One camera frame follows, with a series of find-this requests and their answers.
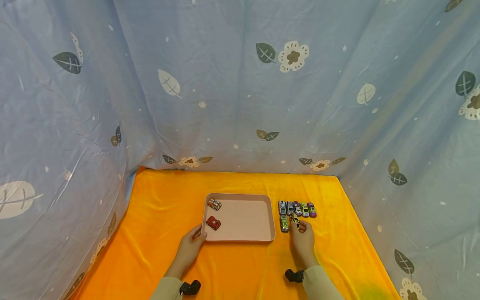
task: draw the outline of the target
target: person's left hand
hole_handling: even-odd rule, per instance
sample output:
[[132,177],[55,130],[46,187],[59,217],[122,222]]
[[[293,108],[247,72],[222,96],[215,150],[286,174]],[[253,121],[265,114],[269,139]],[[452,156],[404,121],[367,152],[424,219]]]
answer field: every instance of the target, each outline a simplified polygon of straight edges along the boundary
[[165,277],[176,277],[180,279],[183,272],[193,263],[195,258],[197,258],[198,251],[207,238],[207,233],[202,234],[201,231],[202,224],[197,225],[181,239],[177,254],[170,268],[168,268],[165,273]]

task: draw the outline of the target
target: plastic tray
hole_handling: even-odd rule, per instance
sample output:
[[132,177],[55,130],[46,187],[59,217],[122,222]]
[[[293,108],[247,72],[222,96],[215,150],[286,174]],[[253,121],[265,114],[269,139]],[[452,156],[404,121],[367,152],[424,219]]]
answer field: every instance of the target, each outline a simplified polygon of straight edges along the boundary
[[[209,207],[208,200],[222,203],[219,210]],[[221,222],[218,230],[206,224],[214,216]],[[275,225],[272,202],[267,195],[211,193],[205,198],[202,233],[207,232],[207,240],[217,241],[272,241],[275,238]]]

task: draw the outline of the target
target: orange tablecloth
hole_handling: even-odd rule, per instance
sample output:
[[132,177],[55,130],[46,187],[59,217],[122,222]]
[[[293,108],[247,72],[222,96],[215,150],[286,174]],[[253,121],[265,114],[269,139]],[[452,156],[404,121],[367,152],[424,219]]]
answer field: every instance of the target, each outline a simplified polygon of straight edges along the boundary
[[197,300],[307,299],[285,270],[301,269],[280,232],[279,200],[313,202],[319,261],[346,299],[399,299],[384,266],[336,177],[220,172],[140,172],[117,233],[75,294],[82,300],[148,299],[181,237],[200,224],[211,192],[266,194],[273,203],[271,243],[205,242],[184,280],[200,280]]

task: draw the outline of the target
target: blue fabric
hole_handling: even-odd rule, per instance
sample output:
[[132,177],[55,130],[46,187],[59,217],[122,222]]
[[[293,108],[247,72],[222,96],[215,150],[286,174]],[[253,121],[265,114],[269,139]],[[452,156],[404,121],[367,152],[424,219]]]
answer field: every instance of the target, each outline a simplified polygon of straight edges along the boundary
[[69,297],[140,165],[339,176],[403,298],[480,298],[480,2],[1,3],[0,298]]

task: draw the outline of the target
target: sleeve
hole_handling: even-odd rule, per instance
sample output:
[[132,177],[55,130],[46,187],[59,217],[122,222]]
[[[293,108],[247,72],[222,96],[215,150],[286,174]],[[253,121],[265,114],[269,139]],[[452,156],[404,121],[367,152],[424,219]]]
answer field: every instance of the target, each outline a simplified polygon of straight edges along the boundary
[[173,277],[163,277],[158,283],[150,300],[182,300],[180,287],[183,281]]
[[316,265],[305,270],[303,287],[310,300],[343,300],[322,266]]

